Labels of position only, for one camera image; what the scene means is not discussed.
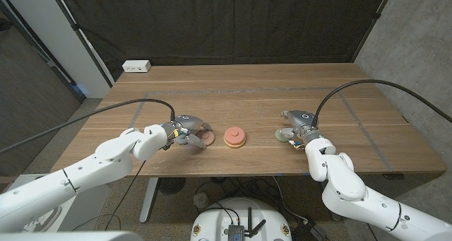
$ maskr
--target concrete wall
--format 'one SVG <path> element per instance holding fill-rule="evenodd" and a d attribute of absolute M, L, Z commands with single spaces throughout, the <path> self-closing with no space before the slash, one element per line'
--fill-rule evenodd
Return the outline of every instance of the concrete wall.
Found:
<path fill-rule="evenodd" d="M 10 1 L 87 98 L 108 93 L 107 82 L 55 0 Z"/>
<path fill-rule="evenodd" d="M 410 88 L 452 116 L 452 0 L 389 0 L 355 63 L 371 78 Z M 402 91 L 380 89 L 448 166 L 442 176 L 397 199 L 452 223 L 452 124 Z M 420 178 L 374 184 L 391 192 Z"/>

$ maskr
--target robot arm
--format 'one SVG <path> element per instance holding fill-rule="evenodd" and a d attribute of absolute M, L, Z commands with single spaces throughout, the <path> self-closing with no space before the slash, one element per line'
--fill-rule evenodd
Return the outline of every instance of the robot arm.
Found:
<path fill-rule="evenodd" d="M 127 129 L 87 158 L 0 195 L 0 233 L 20 230 L 73 196 L 127 176 L 132 171 L 130 153 L 147 160 L 161 148 L 168 149 L 179 135 L 191 135 L 191 128 L 180 121 L 154 124 L 143 133 Z"/>
<path fill-rule="evenodd" d="M 400 240 L 450 240 L 452 225 L 397 202 L 367 187 L 354 172 L 345 153 L 335 154 L 335 147 L 318 129 L 311 126 L 312 113 L 284 111 L 293 128 L 276 131 L 279 141 L 303 140 L 309 172 L 318 182 L 328 178 L 322 200 L 332 212 L 383 229 Z"/>

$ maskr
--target metal stand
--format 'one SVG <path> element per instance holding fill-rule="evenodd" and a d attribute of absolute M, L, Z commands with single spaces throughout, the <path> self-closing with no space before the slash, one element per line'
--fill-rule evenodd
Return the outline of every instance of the metal stand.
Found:
<path fill-rule="evenodd" d="M 155 193 L 157 191 L 158 177 L 149 178 L 148 188 L 141 207 L 140 223 L 147 223 L 149 221 L 150 211 L 154 204 Z"/>

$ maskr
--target gray object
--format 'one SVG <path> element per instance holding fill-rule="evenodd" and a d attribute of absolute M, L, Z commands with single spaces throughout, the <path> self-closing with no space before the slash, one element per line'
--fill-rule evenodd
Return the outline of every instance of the gray object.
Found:
<path fill-rule="evenodd" d="M 210 125 L 198 117 L 191 115 L 180 115 L 177 116 L 174 125 L 176 128 L 188 129 L 186 134 L 178 136 L 175 141 L 179 145 L 190 144 L 192 146 L 198 146 L 199 148 L 206 148 L 200 138 L 196 134 L 200 131 L 212 131 Z"/>
<path fill-rule="evenodd" d="M 229 225 L 227 231 L 228 241 L 242 241 L 245 239 L 245 231 L 243 226 Z"/>
<path fill-rule="evenodd" d="M 147 223 L 149 221 L 150 210 L 154 204 L 154 196 L 157 191 L 158 177 L 151 177 L 148 182 L 148 188 L 143 200 L 140 213 L 140 223 Z"/>
<path fill-rule="evenodd" d="M 307 145 L 314 139 L 323 138 L 320 131 L 313 129 L 311 124 L 314 119 L 314 114 L 307 111 L 293 110 L 281 112 L 281 117 L 288 119 L 290 124 L 293 125 L 293 129 L 290 131 L 288 128 L 280 129 L 280 135 L 287 138 L 293 138 L 295 135 L 303 140 L 303 143 Z M 279 141 L 282 141 L 282 136 L 276 136 Z"/>
<path fill-rule="evenodd" d="M 197 208 L 202 209 L 209 205 L 209 198 L 205 192 L 201 192 L 193 196 L 193 202 Z"/>

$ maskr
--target black cable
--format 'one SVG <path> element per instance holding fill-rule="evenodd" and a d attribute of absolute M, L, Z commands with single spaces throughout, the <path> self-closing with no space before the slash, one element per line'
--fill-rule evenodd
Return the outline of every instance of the black cable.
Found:
<path fill-rule="evenodd" d="M 38 139 L 38 138 L 40 138 L 40 137 L 42 137 L 42 136 L 44 136 L 44 135 L 50 134 L 50 133 L 52 133 L 53 131 L 56 131 L 56 130 L 58 130 L 58 129 L 60 129 L 60 128 L 66 127 L 66 126 L 68 126 L 68 125 L 70 125 L 70 124 L 73 124 L 73 123 L 78 122 L 78 121 L 80 121 L 80 120 L 82 120 L 82 119 L 85 119 L 86 117 L 90 117 L 90 116 L 92 116 L 92 115 L 94 115 L 94 114 L 98 114 L 98 113 L 101 113 L 101 112 L 104 112 L 104 111 L 107 111 L 107 110 L 114 109 L 115 107 L 121 107 L 121 106 L 125 106 L 125 105 L 131 104 L 131 103 L 135 103 L 135 102 L 156 102 L 156 103 L 163 104 L 163 105 L 165 105 L 165 106 L 167 106 L 168 108 L 171 109 L 171 117 L 170 117 L 171 121 L 174 121 L 174 119 L 176 118 L 176 117 L 175 117 L 175 113 L 174 113 L 174 108 L 173 108 L 169 103 L 164 102 L 163 100 L 156 100 L 156 99 L 135 99 L 135 100 L 128 100 L 128 101 L 126 101 L 126 102 L 121 102 L 121 103 L 114 104 L 114 105 L 111 105 L 111 106 L 108 106 L 108 107 L 103 107 L 103 108 L 101 108 L 101 109 L 99 109 L 99 110 L 95 110 L 95 111 L 89 112 L 89 113 L 87 113 L 87 114 L 84 114 L 84 115 L 81 116 L 81 117 L 75 118 L 74 120 L 65 122 L 65 123 L 60 124 L 60 125 L 58 125 L 58 126 L 55 126 L 55 127 L 51 128 L 51 129 L 48 129 L 48 130 L 46 130 L 46 131 L 41 132 L 40 134 L 36 134 L 36 135 L 34 135 L 34 136 L 31 136 L 31 137 L 28 138 L 28 139 L 24 139 L 24 140 L 22 140 L 21 142 L 18 142 L 18 143 L 13 144 L 12 146 L 9 146 L 9 147 L 7 147 L 7 148 L 1 149 L 1 150 L 0 150 L 0 155 L 1 155 L 2 153 L 5 153 L 5 152 L 7 152 L 7 151 L 9 151 L 9 150 L 12 150 L 12 149 L 18 147 L 18 146 L 22 146 L 23 144 L 28 143 L 28 142 L 30 142 L 30 141 L 32 141 L 32 140 L 35 140 L 35 139 Z"/>
<path fill-rule="evenodd" d="M 116 211 L 118 210 L 119 206 L 121 205 L 122 201 L 124 200 L 124 198 L 126 197 L 127 193 L 129 192 L 130 188 L 132 187 L 133 182 L 135 181 L 135 179 L 137 178 L 138 174 L 140 174 L 141 169 L 143 168 L 144 164 L 146 163 L 146 161 L 143 161 L 143 164 L 141 164 L 140 169 L 138 170 L 138 172 L 136 173 L 135 177 L 133 177 L 132 182 L 130 182 L 129 188 L 127 188 L 126 193 L 124 194 L 124 196 L 122 197 L 121 201 L 118 203 L 118 206 L 116 206 L 116 208 L 114 209 L 113 213 L 112 213 L 112 217 L 110 218 L 110 220 L 107 223 L 107 227 L 105 227 L 105 230 L 108 229 L 108 226 L 110 225 L 110 223 L 112 222 L 113 216 L 115 215 Z"/>
<path fill-rule="evenodd" d="M 375 238 L 375 241 L 379 241 L 378 239 L 376 239 L 375 233 L 374 233 L 374 231 L 372 230 L 372 228 L 370 228 L 370 224 L 368 224 L 368 223 L 367 223 L 367 226 L 369 227 L 369 229 L 370 229 L 370 232 L 371 232 L 371 233 L 372 233 L 372 235 L 374 236 L 374 238 Z"/>
<path fill-rule="evenodd" d="M 215 183 L 214 181 L 207 181 L 207 182 L 201 184 L 201 185 L 198 187 L 198 189 L 196 189 L 195 194 L 198 194 L 199 189 L 200 189 L 201 187 L 203 187 L 204 185 L 206 185 L 206 184 L 218 184 L 218 183 Z M 225 188 L 224 188 L 221 184 L 219 184 L 219 185 L 221 186 L 223 192 L 225 193 L 225 196 L 227 196 L 227 192 L 226 192 Z"/>
<path fill-rule="evenodd" d="M 306 225 L 306 224 L 309 222 L 308 219 L 305 218 L 305 217 L 303 217 L 303 216 L 300 216 L 300 215 L 294 213 L 293 211 L 291 211 L 291 210 L 289 209 L 288 206 L 286 206 L 286 204 L 284 203 L 284 199 L 283 199 L 283 191 L 281 191 L 280 184 L 279 184 L 278 181 L 276 180 L 276 177 L 272 177 L 272 178 L 273 178 L 273 180 L 275 180 L 276 186 L 278 187 L 278 191 L 280 192 L 280 196 L 281 196 L 281 202 L 282 202 L 282 205 L 284 206 L 285 210 L 286 210 L 288 213 L 292 214 L 293 216 L 296 216 L 296 217 L 298 217 L 298 218 L 303 219 L 303 224 Z"/>
<path fill-rule="evenodd" d="M 353 86 L 353 85 L 357 85 L 357 84 L 361 84 L 361 83 L 379 83 L 379 84 L 383 84 L 383 85 L 387 85 L 387 86 L 392 86 L 394 88 L 400 89 L 410 95 L 412 95 L 413 97 L 415 97 L 416 99 L 420 100 L 422 103 L 424 103 L 425 105 L 427 105 L 428 107 L 430 107 L 431 109 L 433 109 L 433 111 L 435 111 L 436 113 L 438 113 L 440 116 L 444 117 L 446 120 L 448 120 L 449 122 L 452 123 L 452 117 L 449 117 L 446 113 L 442 112 L 438 107 L 435 107 L 433 104 L 431 104 L 428 100 L 425 100 L 423 97 L 421 97 L 420 95 L 418 95 L 417 93 L 411 91 L 410 89 L 407 89 L 403 86 L 400 86 L 396 83 L 392 83 L 389 81 L 382 81 L 382 80 L 378 80 L 378 79 L 362 79 L 362 80 L 358 80 L 358 81 L 352 81 L 349 83 L 346 83 L 344 85 L 341 85 L 340 87 L 334 89 L 333 91 L 331 91 L 331 93 L 329 93 L 320 103 L 319 107 L 317 108 L 316 114 L 314 115 L 314 119 L 312 120 L 312 127 L 313 128 L 317 128 L 317 124 L 319 122 L 319 114 L 320 114 L 320 110 L 322 109 L 322 107 L 325 105 L 325 102 L 331 98 L 331 96 L 333 96 L 334 94 L 336 94 L 337 92 L 339 92 L 340 90 L 347 88 L 349 86 Z"/>
<path fill-rule="evenodd" d="M 240 179 L 238 177 L 236 177 L 236 180 L 239 183 L 239 185 L 237 185 L 234 181 L 232 181 L 232 178 L 230 178 L 230 177 L 228 177 L 227 180 L 229 180 L 230 183 L 234 186 L 234 191 L 232 191 L 230 193 L 226 193 L 225 190 L 224 190 L 224 187 L 222 187 L 223 191 L 225 192 L 225 197 L 236 196 L 237 193 L 240 192 L 244 196 L 250 196 L 250 197 L 257 198 L 257 199 L 265 198 L 269 202 L 273 203 L 275 205 L 275 207 L 278 209 L 279 212 L 283 211 L 282 210 L 283 207 L 281 205 L 279 205 L 279 204 L 282 203 L 282 200 L 281 200 L 278 188 L 276 188 L 275 186 L 271 185 L 269 182 L 267 182 L 267 180 L 262 179 L 262 178 L 258 178 L 258 179 L 252 179 L 252 180 L 248 180 L 248 181 L 245 181 L 245 182 L 241 182 Z M 262 182 L 262 183 L 264 183 L 266 185 L 266 188 L 264 190 L 262 190 L 261 186 L 259 186 L 259 184 L 258 184 L 259 182 Z M 207 185 L 209 183 L 218 184 L 218 183 L 215 183 L 213 181 L 204 182 L 203 184 L 201 184 L 198 187 L 198 189 L 195 191 L 195 194 L 197 194 L 199 192 L 201 187 L 203 187 L 203 186 L 205 186 L 205 185 Z M 269 189 L 274 189 L 275 193 L 272 194 L 271 192 L 268 191 Z M 239 219 L 239 215 L 237 214 L 237 212 L 234 211 L 234 213 L 236 213 L 237 219 Z M 295 216 L 293 216 L 290 213 L 288 215 L 293 217 L 296 220 L 296 222 L 299 223 L 298 217 L 295 217 Z"/>
<path fill-rule="evenodd" d="M 94 219 L 97 219 L 97 218 L 103 217 L 103 216 L 115 216 L 115 217 L 118 219 L 119 230 L 121 230 L 121 219 L 119 219 L 119 217 L 118 217 L 117 215 L 114 215 L 114 214 L 112 214 L 112 213 L 106 213 L 106 214 L 103 214 L 103 215 L 100 215 L 100 216 L 96 216 L 96 217 L 94 217 L 94 218 L 91 218 L 90 220 L 88 220 L 88 221 L 86 221 L 86 222 L 80 224 L 79 226 L 75 227 L 72 231 L 76 230 L 78 227 L 81 227 L 82 225 L 85 225 L 86 223 L 89 223 L 90 221 L 92 221 L 92 220 L 94 220 Z"/>
<path fill-rule="evenodd" d="M 206 210 L 204 210 L 203 212 L 207 211 L 207 210 L 213 210 L 213 209 L 220 209 L 220 210 L 224 210 L 228 216 L 231 218 L 231 224 L 234 225 L 234 220 L 232 220 L 232 216 L 229 214 L 229 212 L 226 210 L 227 208 L 207 208 Z"/>
<path fill-rule="evenodd" d="M 237 225 L 240 226 L 240 216 L 239 216 L 239 214 L 238 214 L 236 211 L 234 211 L 234 210 L 232 210 L 232 209 L 229 209 L 229 208 L 225 208 L 224 206 L 221 206 L 220 203 L 218 203 L 218 202 L 216 202 L 216 204 L 217 204 L 218 206 L 220 206 L 220 208 L 223 208 L 223 209 L 225 209 L 225 210 L 231 210 L 232 212 L 234 212 L 235 215 L 237 216 Z"/>

